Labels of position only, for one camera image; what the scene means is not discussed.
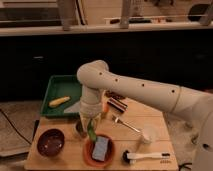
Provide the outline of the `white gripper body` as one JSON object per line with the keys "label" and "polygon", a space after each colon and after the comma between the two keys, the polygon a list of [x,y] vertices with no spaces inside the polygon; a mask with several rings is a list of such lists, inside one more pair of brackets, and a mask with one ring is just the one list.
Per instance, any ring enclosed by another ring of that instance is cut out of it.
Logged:
{"label": "white gripper body", "polygon": [[101,120],[102,104],[87,104],[83,101],[80,102],[80,119],[83,130],[87,130],[89,121],[92,121],[92,126],[97,128],[99,121]]}

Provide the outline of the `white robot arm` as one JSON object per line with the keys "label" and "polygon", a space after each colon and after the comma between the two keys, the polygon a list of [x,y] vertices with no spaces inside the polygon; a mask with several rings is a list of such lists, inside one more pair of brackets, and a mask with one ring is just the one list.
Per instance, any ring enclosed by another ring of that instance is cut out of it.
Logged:
{"label": "white robot arm", "polygon": [[110,90],[196,125],[199,137],[192,171],[213,171],[213,94],[116,75],[103,60],[80,66],[77,79],[82,84],[81,116],[98,116],[102,109],[101,91]]}

